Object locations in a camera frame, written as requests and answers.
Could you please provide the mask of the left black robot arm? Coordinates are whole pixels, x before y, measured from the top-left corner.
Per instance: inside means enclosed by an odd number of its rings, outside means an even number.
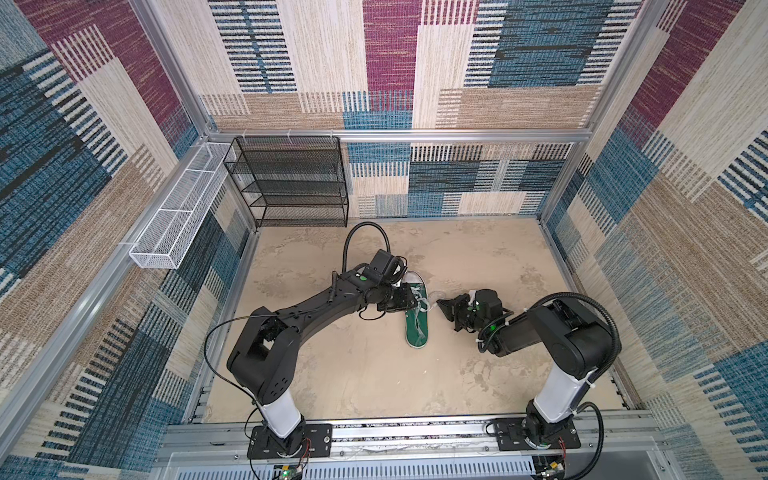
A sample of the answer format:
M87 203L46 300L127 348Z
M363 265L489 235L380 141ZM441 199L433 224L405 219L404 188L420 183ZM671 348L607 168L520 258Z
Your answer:
M334 273L330 287L297 305L253 311L226 366L237 384L253 395L263 418L262 429L254 431L256 439L272 442L284 454L296 452L306 438L304 417L290 392L300 348L336 320L371 304L384 314L417 308L415 291L421 282L414 272L395 283L375 282L357 269Z

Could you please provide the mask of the white shoelace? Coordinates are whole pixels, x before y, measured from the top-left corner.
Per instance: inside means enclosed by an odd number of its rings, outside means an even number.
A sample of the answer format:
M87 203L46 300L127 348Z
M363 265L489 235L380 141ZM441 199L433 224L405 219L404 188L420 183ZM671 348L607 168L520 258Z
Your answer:
M406 311L406 325L410 329L426 328L430 303L425 289L420 284L411 284L410 291L414 300L411 307Z

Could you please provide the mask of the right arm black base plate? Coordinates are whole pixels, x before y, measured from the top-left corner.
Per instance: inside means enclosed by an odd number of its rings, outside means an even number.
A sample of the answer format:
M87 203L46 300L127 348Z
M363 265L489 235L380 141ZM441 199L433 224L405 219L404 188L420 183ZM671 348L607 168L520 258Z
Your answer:
M582 446L573 417L548 423L536 417L497 418L486 426L500 451L578 449Z

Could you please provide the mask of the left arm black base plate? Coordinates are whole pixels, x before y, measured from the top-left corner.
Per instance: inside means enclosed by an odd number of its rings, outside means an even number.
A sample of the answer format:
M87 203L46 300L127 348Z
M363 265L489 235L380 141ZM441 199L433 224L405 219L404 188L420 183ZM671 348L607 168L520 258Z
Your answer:
M331 453L333 426L330 423L300 423L286 438L280 438L266 425L257 425L251 432L247 458L271 460L327 458Z

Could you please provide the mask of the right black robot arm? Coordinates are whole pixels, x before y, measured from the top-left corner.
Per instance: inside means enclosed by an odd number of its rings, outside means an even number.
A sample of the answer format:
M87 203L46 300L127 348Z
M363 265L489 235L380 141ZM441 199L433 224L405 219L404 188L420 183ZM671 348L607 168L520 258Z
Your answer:
M542 390L529 401L519 432L529 447L546 449L571 429L577 406L621 351L615 322L592 298L549 294L520 314L482 289L436 302L456 331L475 333L478 351L505 357L536 344L553 366Z

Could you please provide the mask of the green canvas sneaker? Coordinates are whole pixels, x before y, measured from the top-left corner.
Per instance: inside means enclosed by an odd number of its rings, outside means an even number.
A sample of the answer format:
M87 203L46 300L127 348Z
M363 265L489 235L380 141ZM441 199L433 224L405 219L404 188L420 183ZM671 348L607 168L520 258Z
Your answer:
M426 284L418 273L409 271L404 275L401 285L406 287L413 297L409 303L410 308L405 312L406 341L412 348L420 349L428 341L430 302Z

